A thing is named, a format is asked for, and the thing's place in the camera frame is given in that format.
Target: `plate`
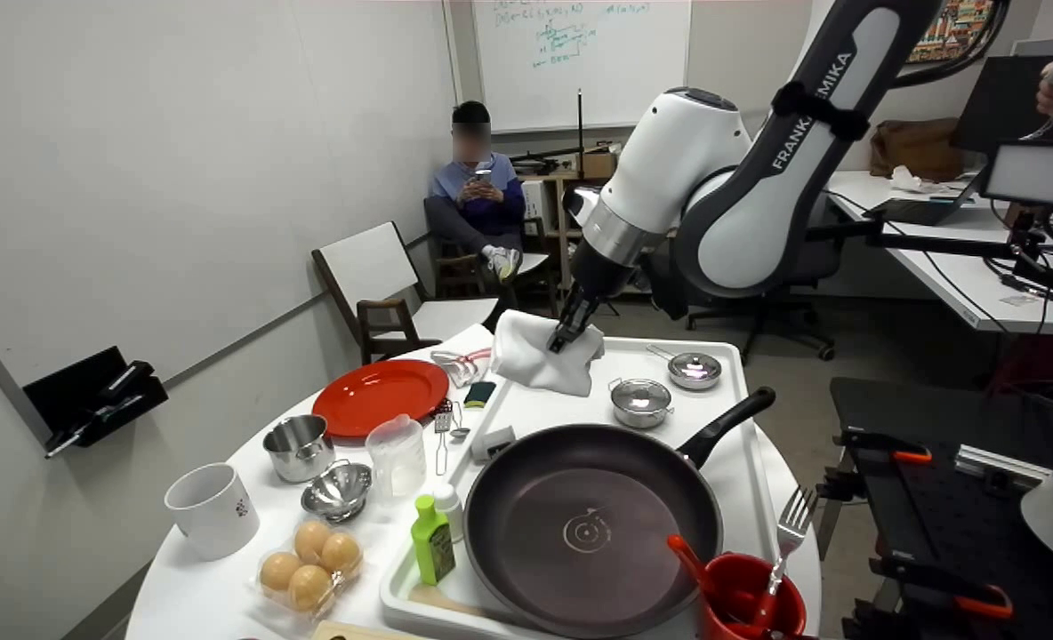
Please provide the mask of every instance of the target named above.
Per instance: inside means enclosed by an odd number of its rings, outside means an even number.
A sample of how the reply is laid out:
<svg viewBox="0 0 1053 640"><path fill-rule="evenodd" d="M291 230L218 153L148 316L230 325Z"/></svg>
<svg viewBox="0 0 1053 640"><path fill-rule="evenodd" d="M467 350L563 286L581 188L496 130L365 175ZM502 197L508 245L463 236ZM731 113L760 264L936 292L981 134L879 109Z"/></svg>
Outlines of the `plate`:
<svg viewBox="0 0 1053 640"><path fill-rule="evenodd" d="M429 364L369 364L332 379L313 411L323 415L323 435L332 441L364 441L375 423L407 411L413 421L429 421L449 399L449 372Z"/></svg>

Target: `frying pan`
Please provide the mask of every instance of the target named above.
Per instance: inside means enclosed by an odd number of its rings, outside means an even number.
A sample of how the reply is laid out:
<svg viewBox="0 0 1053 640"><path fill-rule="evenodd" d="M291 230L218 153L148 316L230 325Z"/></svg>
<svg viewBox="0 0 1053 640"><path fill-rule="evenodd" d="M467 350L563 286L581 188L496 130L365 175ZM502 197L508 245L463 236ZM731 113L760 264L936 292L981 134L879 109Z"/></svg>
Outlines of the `frying pan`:
<svg viewBox="0 0 1053 640"><path fill-rule="evenodd" d="M634 429L570 423L506 448L467 497L485 582L557 638L634 638L680 610L693 582L665 550L684 534L718 550L718 511L696 472L715 441L776 403L757 386L680 453Z"/></svg>

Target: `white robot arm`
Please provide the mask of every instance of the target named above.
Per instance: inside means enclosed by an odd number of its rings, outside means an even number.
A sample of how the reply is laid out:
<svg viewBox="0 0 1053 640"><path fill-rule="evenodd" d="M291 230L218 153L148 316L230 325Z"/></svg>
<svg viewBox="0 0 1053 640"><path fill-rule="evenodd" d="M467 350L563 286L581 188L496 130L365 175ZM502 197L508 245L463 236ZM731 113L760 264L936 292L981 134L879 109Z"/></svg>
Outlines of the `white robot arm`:
<svg viewBox="0 0 1053 640"><path fill-rule="evenodd" d="M729 100L702 88L662 94L583 216L576 286L551 350L585 328L596 302L623 289L639 248L662 242L680 214L672 248L680 277L696 292L766 289L793 256L809 201L847 146L865 134L866 113L940 2L837 0L750 149Z"/></svg>

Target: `whiteboard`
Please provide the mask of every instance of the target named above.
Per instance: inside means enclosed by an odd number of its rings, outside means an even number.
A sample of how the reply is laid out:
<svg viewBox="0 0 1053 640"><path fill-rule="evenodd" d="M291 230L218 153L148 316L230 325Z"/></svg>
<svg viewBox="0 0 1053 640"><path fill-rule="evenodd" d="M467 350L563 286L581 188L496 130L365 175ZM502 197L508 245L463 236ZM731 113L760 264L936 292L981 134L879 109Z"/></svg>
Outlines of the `whiteboard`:
<svg viewBox="0 0 1053 640"><path fill-rule="evenodd" d="M475 0L475 58L495 130L629 129L684 85L690 0Z"/></svg>
<svg viewBox="0 0 1053 640"><path fill-rule="evenodd" d="M318 286L449 161L435 0L0 0L0 360L175 377Z"/></svg>

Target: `egg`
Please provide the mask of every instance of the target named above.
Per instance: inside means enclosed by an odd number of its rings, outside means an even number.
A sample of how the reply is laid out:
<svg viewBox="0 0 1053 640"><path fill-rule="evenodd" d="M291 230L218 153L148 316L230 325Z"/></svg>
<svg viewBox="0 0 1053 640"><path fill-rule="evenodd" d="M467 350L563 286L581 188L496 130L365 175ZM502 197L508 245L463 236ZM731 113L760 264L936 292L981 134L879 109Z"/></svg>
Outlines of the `egg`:
<svg viewBox="0 0 1053 640"><path fill-rule="evenodd" d="M313 610L332 593L326 571L318 566L300 566L286 578L286 603Z"/></svg>
<svg viewBox="0 0 1053 640"><path fill-rule="evenodd" d="M313 563L318 566L318 550L323 550L323 540L335 534L335 526L318 521L318 520L307 520L300 526L300 534L291 538L294 550L301 553L301 563Z"/></svg>
<svg viewBox="0 0 1053 640"><path fill-rule="evenodd" d="M300 566L301 566L301 563L300 563L294 550L277 550L277 553L269 553L269 558L264 563L260 582L264 582L268 591L284 591L286 578L291 578L291 571L294 571Z"/></svg>
<svg viewBox="0 0 1053 640"><path fill-rule="evenodd" d="M359 563L364 563L359 544L340 530L335 530L318 548L318 566L332 571L352 577Z"/></svg>

